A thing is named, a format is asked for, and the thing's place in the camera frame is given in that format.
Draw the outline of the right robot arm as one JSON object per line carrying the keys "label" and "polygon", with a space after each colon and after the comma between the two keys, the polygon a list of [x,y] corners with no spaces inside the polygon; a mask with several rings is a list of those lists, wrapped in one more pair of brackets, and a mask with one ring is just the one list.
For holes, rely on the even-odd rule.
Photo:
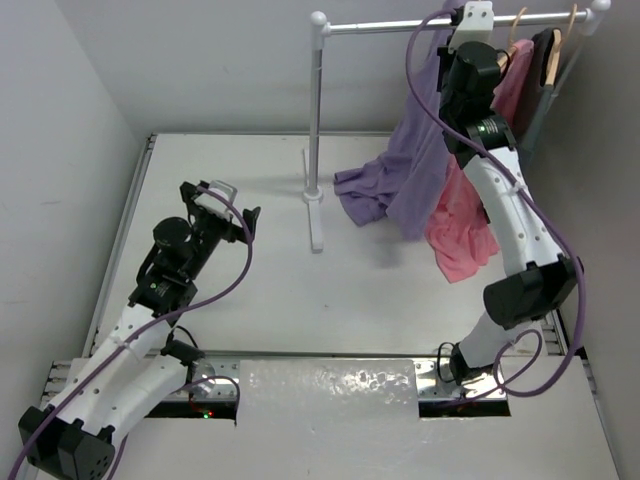
{"label": "right robot arm", "polygon": [[516,141],[492,107],[502,80],[498,53],[470,41],[438,49],[438,118],[447,150],[481,200],[501,248],[505,276],[483,291],[485,310],[452,350],[457,384],[489,371],[500,349],[558,308],[577,284],[574,262],[531,206]]}

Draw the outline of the purple t shirt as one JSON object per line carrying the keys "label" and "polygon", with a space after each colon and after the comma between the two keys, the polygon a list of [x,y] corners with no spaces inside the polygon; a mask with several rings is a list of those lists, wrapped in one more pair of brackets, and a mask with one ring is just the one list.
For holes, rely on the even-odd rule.
{"label": "purple t shirt", "polygon": [[412,74],[404,114],[386,149],[360,167],[334,174],[334,193],[359,227],[389,218],[407,241],[418,241],[445,184],[449,152],[442,129],[424,111],[436,112],[437,48],[448,34],[433,34],[421,68]]}

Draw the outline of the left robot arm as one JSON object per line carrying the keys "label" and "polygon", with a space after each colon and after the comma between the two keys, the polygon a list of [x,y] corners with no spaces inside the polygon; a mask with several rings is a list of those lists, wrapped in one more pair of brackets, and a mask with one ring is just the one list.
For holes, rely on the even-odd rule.
{"label": "left robot arm", "polygon": [[185,217],[161,220],[119,319],[80,371],[45,407],[28,408],[18,423],[22,449],[9,473],[23,463],[56,479],[110,479],[130,432],[174,392],[193,388],[192,375],[205,357],[180,342],[180,317],[235,290],[239,276],[202,300],[196,278],[221,242],[253,248],[259,207],[237,210],[236,188],[220,181],[180,187]]}

